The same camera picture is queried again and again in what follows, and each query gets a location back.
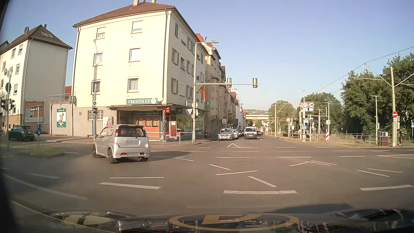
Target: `advertisement poster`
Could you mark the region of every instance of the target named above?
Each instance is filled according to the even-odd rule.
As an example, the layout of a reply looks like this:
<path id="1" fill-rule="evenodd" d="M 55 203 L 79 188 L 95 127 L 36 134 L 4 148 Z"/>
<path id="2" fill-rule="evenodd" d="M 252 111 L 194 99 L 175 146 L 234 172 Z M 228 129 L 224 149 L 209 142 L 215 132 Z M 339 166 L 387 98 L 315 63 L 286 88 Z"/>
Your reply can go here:
<path id="1" fill-rule="evenodd" d="M 56 127 L 66 128 L 66 108 L 56 110 Z"/>
<path id="2" fill-rule="evenodd" d="M 39 114 L 39 122 L 43 122 L 43 102 L 25 102 L 24 104 L 24 122 L 37 123 Z M 31 108 L 39 107 L 39 111 L 30 111 Z"/>
<path id="3" fill-rule="evenodd" d="M 104 119 L 103 119 L 103 126 L 105 127 L 105 126 L 108 126 L 108 125 L 113 125 L 113 117 L 112 116 L 104 116 L 103 117 Z"/>

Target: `pedestrian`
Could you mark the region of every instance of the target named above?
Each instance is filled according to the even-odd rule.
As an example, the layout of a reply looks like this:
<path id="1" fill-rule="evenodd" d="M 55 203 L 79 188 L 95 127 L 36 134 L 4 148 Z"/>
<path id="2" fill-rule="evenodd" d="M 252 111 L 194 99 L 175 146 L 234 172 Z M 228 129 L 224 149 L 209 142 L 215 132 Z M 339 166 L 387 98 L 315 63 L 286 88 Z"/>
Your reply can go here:
<path id="1" fill-rule="evenodd" d="M 362 143 L 365 144 L 365 138 L 366 138 L 366 131 L 365 129 L 362 131 L 361 133 L 361 139 L 362 139 Z"/>
<path id="2" fill-rule="evenodd" d="M 402 132 L 400 129 L 397 129 L 397 133 L 398 133 L 398 141 L 399 141 L 399 145 L 402 144 Z"/>

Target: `parked car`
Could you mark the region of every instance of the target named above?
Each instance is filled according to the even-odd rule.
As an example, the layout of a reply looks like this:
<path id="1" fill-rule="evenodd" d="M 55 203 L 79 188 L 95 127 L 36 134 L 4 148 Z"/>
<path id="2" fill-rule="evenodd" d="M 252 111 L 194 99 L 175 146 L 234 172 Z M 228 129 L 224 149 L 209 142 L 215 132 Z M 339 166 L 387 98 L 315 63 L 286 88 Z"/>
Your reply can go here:
<path id="1" fill-rule="evenodd" d="M 151 148 L 147 133 L 142 125 L 111 125 L 95 135 L 92 156 L 107 157 L 110 163 L 120 158 L 137 157 L 148 161 Z"/>
<path id="2" fill-rule="evenodd" d="M 224 140 L 224 139 L 233 140 L 234 135 L 233 135 L 231 128 L 224 128 L 220 130 L 219 134 L 217 135 L 217 138 L 219 140 Z"/>
<path id="3" fill-rule="evenodd" d="M 244 129 L 244 138 L 248 139 L 248 138 L 253 138 L 256 139 L 258 137 L 257 131 L 256 131 L 256 127 L 246 127 Z"/>
<path id="4" fill-rule="evenodd" d="M 11 130 L 8 131 L 9 140 L 17 139 L 19 141 L 34 139 L 34 132 L 31 130 L 30 126 L 24 125 L 15 125 Z"/>
<path id="5" fill-rule="evenodd" d="M 232 129 L 231 131 L 233 132 L 233 136 L 234 136 L 234 138 L 238 138 L 238 132 L 237 132 L 237 129 Z"/>

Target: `car hood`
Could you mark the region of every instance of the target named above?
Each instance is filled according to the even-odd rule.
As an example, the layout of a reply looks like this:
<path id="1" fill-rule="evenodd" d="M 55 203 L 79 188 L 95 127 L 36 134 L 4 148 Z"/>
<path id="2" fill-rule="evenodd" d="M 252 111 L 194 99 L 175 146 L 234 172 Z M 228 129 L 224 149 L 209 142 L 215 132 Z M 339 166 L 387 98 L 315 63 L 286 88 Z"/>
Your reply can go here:
<path id="1" fill-rule="evenodd" d="M 49 220 L 54 220 L 57 228 L 69 224 L 90 232 L 414 232 L 414 211 L 406 209 L 351 209 L 323 214 L 225 213 L 178 216 L 131 216 L 90 210 L 43 214 Z"/>

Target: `road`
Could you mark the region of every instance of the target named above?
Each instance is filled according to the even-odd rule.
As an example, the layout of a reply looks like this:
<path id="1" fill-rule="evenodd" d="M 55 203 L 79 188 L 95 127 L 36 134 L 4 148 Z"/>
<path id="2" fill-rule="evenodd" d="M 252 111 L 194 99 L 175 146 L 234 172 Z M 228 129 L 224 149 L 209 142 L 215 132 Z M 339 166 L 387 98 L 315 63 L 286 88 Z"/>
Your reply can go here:
<path id="1" fill-rule="evenodd" d="M 88 144 L 41 146 L 65 154 L 39 159 L 3 153 L 1 166 L 11 198 L 44 210 L 148 215 L 414 209 L 413 147 L 346 147 L 262 136 L 152 146 L 149 162 L 109 164 L 93 158 Z"/>

